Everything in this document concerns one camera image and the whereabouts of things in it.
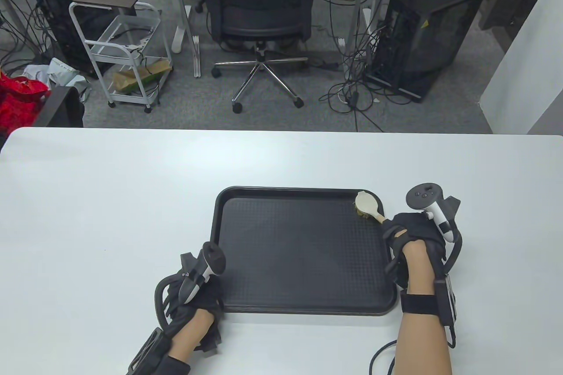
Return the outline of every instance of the chair base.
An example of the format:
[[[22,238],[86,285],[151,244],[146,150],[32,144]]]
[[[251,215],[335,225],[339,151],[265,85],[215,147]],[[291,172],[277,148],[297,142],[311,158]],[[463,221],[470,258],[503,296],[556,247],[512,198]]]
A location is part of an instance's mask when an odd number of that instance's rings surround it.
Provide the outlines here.
[[[222,63],[215,63],[213,69],[211,70],[211,74],[213,77],[217,78],[221,75],[221,71],[219,70],[220,67],[230,67],[230,66],[253,66],[250,74],[243,82],[237,93],[231,99],[231,105],[233,106],[233,112],[235,114],[239,114],[242,111],[242,104],[238,102],[239,98],[241,97],[242,93],[245,91],[246,87],[250,83],[253,77],[255,77],[258,71],[267,71],[271,76],[281,85],[282,88],[289,94],[289,96],[293,99],[293,105],[297,108],[301,108],[304,105],[303,100],[274,72],[273,68],[270,64],[287,64],[287,63],[304,63],[306,64],[308,61],[307,57],[295,57],[295,58],[285,58],[285,59],[274,59],[274,60],[266,60],[265,58],[265,49],[263,44],[259,44],[256,47],[256,59],[251,61],[243,61],[243,62],[222,62]]]

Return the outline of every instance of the black mesh chair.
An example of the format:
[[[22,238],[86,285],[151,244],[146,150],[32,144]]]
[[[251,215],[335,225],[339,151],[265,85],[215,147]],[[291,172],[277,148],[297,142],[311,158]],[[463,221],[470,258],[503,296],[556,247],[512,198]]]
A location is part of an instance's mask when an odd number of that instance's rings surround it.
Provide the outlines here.
[[[266,41],[309,39],[313,0],[205,0],[205,3],[211,15],[213,40],[218,43],[228,40],[255,43],[255,60],[215,63],[212,70],[213,77],[219,77],[221,67],[252,66],[251,73],[233,96],[233,112],[241,113],[242,104],[238,99],[258,70],[271,74],[292,97],[293,104],[301,108],[303,100],[277,76],[271,64],[306,63],[307,58],[266,59]]]

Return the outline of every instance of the black tray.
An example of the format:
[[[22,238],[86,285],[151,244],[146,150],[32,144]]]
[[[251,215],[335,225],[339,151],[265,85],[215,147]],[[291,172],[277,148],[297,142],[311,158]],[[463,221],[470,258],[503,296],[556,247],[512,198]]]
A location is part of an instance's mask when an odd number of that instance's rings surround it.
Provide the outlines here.
[[[390,311],[397,301],[397,289],[384,274],[390,251],[379,223],[356,213],[356,194],[247,187],[221,192],[211,240],[227,257],[221,276],[226,311]]]

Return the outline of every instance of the brush bristles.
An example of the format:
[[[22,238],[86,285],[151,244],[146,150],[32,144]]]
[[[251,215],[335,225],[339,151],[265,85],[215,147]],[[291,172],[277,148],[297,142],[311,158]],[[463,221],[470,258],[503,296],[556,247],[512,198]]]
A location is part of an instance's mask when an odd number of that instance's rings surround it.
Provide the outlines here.
[[[356,207],[356,203],[354,202],[354,208],[356,208],[356,213],[363,218],[370,218],[370,214],[366,214],[365,212],[361,212],[358,207]]]

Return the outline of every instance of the brush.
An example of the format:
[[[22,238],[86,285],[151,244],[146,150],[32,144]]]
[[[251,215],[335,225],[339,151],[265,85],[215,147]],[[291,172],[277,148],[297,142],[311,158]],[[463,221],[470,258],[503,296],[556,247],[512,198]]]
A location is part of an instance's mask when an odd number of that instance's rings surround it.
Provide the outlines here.
[[[369,218],[372,216],[381,224],[383,224],[386,220],[386,218],[378,211],[376,199],[372,195],[368,194],[368,192],[364,192],[363,190],[358,192],[356,200],[354,201],[354,206],[356,207],[358,215],[363,218]]]

